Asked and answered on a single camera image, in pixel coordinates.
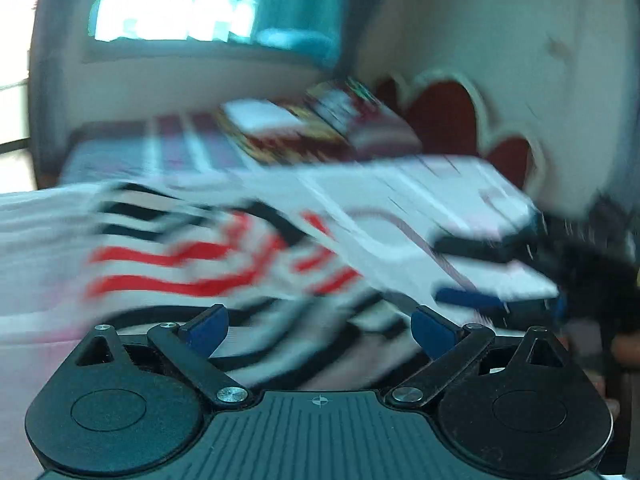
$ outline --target bright window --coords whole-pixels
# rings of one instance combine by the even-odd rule
[[[98,41],[186,40],[255,43],[335,59],[342,0],[99,0],[90,34]]]

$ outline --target pillow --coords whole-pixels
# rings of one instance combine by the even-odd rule
[[[321,83],[306,95],[310,107],[348,140],[358,160],[422,152],[411,126],[352,78]]]
[[[245,99],[223,104],[220,128],[262,164],[345,160],[348,143],[311,110],[295,104]]]

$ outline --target triangular cutout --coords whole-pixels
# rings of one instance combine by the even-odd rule
[[[78,366],[93,366],[111,363],[112,361],[113,355],[109,350],[107,340],[103,337],[94,337],[76,364]]]
[[[549,342],[544,339],[536,339],[527,361],[532,365],[562,368],[562,361],[558,354],[551,348]]]

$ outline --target black robotic device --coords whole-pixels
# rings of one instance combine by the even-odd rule
[[[599,478],[612,418],[545,328],[498,337],[420,307],[433,361],[398,386],[249,392],[207,361],[227,327],[215,305],[143,336],[91,330],[26,414],[41,479]]]

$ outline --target ribbed black surface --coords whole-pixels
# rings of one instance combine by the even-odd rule
[[[63,477],[46,476],[47,480],[58,478]],[[188,453],[139,478],[489,480],[494,477],[453,456],[421,415],[385,408],[372,392],[268,392],[255,408],[221,413]],[[574,477],[596,478],[593,473]]]

